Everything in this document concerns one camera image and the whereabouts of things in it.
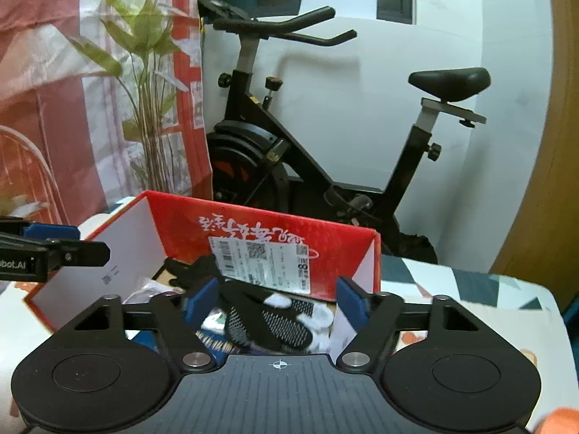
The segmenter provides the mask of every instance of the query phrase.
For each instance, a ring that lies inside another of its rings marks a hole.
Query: bike seat post
[[[253,34],[239,34],[241,49],[237,60],[237,70],[245,73],[253,73],[257,48],[259,46],[259,36]]]
[[[432,129],[434,128],[434,124],[436,124],[436,119],[438,118],[439,112],[440,111],[437,109],[433,109],[428,106],[422,106],[420,114],[418,114],[418,119],[416,119],[416,123],[414,125],[425,132],[432,133]]]

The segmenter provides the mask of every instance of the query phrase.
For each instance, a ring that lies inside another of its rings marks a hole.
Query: orange object
[[[558,408],[535,430],[534,434],[577,434],[579,410]]]
[[[422,341],[424,338],[422,336],[416,336],[411,331],[406,331],[402,333],[402,337],[400,338],[402,342],[406,345],[414,344],[415,342]]]

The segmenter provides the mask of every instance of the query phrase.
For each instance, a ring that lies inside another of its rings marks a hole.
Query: blue foam pad
[[[157,341],[155,341],[155,334],[152,331],[139,331],[131,341],[138,342],[155,352],[159,352],[157,349]]]
[[[80,230],[70,225],[33,223],[24,229],[22,236],[30,239],[80,240]]]
[[[336,303],[356,332],[368,323],[370,316],[367,302],[346,283],[344,278],[336,281]]]
[[[209,312],[217,305],[219,297],[219,282],[212,279],[199,292],[189,297],[185,303],[185,317],[189,326],[198,330]]]

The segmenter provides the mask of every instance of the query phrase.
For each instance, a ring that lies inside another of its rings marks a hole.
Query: white paper
[[[209,237],[225,277],[299,294],[310,293],[308,246],[239,238]]]
[[[141,277],[154,275],[167,257],[146,198],[94,240],[105,242],[111,249],[111,259],[105,266],[63,267],[33,297],[34,304],[56,329],[103,295],[127,298],[140,288]]]

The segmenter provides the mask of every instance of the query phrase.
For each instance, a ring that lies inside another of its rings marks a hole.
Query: exercise bike seat
[[[463,101],[490,86],[490,74],[481,67],[414,72],[408,82],[442,101]]]

